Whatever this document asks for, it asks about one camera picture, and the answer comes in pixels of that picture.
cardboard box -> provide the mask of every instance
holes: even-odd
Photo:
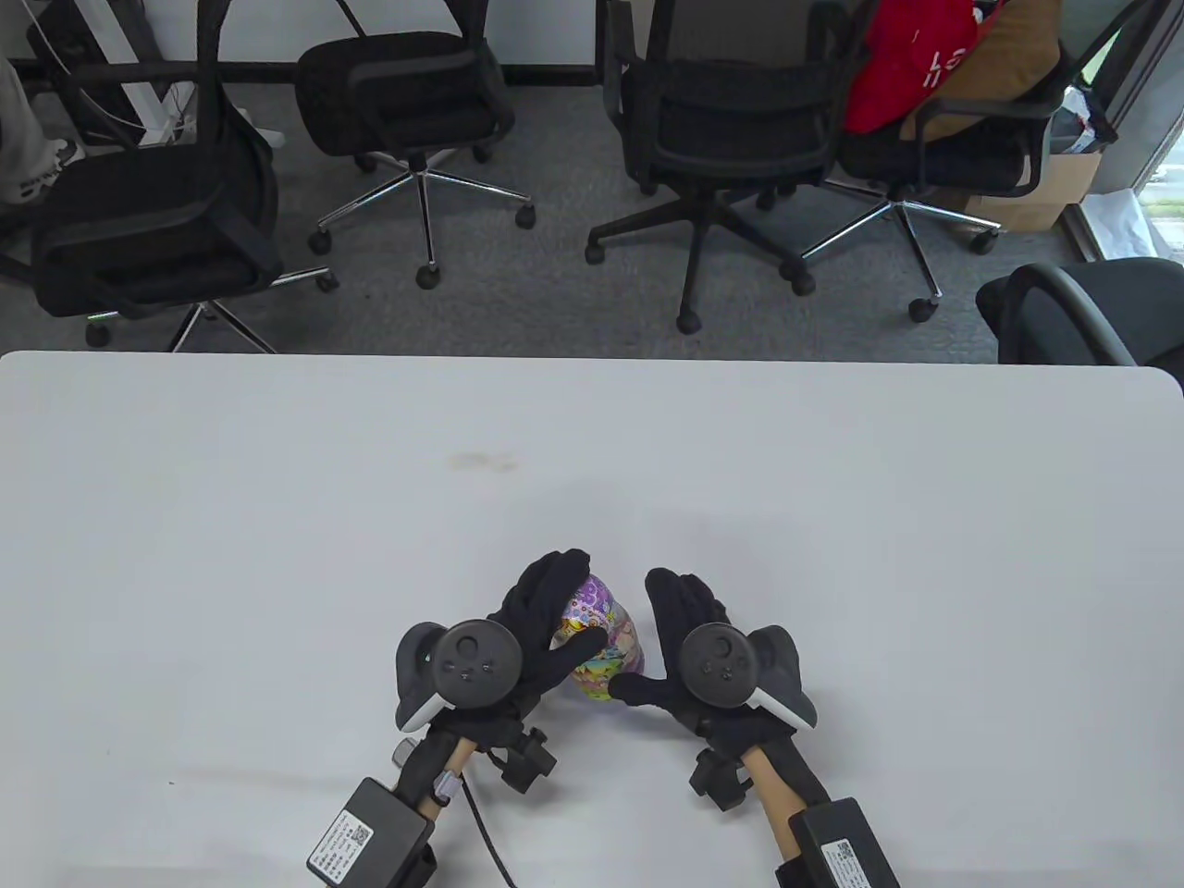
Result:
[[[999,223],[1005,231],[1048,231],[1069,204],[1089,193],[1102,155],[1051,154],[1041,184],[1022,198],[972,197],[961,212]]]

white desk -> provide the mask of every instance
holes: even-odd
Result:
[[[1153,371],[9,355],[9,881],[314,888],[393,776],[401,632],[581,546],[651,671],[655,565],[790,628],[800,746],[906,888],[1179,884],[1182,452]],[[523,888],[773,886],[755,799],[687,786],[699,744],[573,694],[528,797],[471,771]],[[435,888],[498,883],[463,805],[433,844]]]

white pants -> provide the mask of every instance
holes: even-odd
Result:
[[[20,78],[0,56],[0,185],[19,185],[47,173],[53,144],[28,107]]]

sneaker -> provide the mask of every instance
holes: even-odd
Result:
[[[53,166],[33,179],[0,186],[0,201],[13,206],[32,204],[58,180],[63,169],[86,156],[83,147],[72,139],[54,139],[51,144],[53,146]]]

label sticker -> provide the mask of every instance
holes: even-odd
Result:
[[[308,863],[332,884],[341,884],[341,880],[354,866],[358,855],[374,836],[374,830],[359,821],[348,811],[337,815]]]
[[[822,856],[826,858],[826,867],[838,888],[871,888],[855,849],[845,838],[824,844]]]

